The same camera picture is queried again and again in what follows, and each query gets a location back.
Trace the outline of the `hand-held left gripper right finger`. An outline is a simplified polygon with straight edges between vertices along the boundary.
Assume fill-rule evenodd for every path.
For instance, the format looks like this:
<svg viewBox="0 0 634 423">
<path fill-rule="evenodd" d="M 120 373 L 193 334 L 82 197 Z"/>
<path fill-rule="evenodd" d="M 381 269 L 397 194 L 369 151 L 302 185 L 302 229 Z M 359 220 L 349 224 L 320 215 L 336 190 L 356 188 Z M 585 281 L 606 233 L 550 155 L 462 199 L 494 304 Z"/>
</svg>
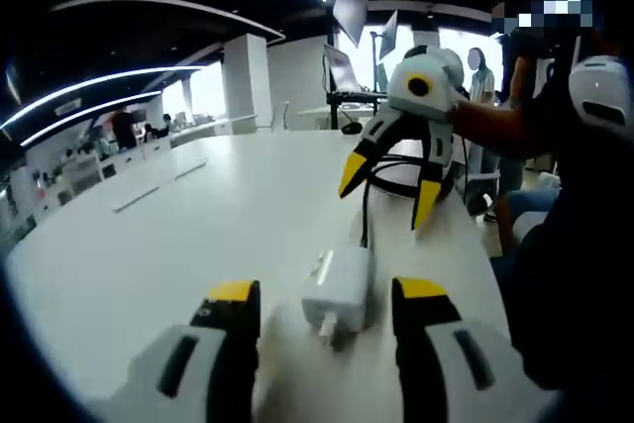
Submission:
<svg viewBox="0 0 634 423">
<path fill-rule="evenodd" d="M 406 422 L 545 422 L 558 394 L 524 372 L 510 342 L 463 318 L 439 284 L 391 282 L 395 360 Z"/>
</svg>

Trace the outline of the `person's right hand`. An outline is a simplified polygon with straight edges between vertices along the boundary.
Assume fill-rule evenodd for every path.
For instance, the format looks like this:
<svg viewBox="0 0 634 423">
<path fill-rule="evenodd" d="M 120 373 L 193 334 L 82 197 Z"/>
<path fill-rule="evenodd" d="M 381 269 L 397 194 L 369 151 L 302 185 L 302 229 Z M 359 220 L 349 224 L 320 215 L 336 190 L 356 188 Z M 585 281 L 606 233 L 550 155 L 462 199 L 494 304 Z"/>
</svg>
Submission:
<svg viewBox="0 0 634 423">
<path fill-rule="evenodd" d="M 485 146 L 495 113 L 491 107 L 458 99 L 448 111 L 447 119 L 458 135 L 477 145 Z"/>
</svg>

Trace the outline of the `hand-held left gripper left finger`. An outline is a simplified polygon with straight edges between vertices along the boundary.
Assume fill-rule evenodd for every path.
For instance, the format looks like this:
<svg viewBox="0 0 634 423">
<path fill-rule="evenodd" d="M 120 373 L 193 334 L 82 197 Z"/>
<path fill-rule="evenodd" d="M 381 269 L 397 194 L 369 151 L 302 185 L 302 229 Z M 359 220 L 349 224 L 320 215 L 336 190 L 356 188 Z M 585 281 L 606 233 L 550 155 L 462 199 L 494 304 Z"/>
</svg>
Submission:
<svg viewBox="0 0 634 423">
<path fill-rule="evenodd" d="M 260 335 L 260 282 L 223 282 L 188 324 L 134 357 L 123 385 L 91 413 L 99 422 L 250 422 Z"/>
</svg>

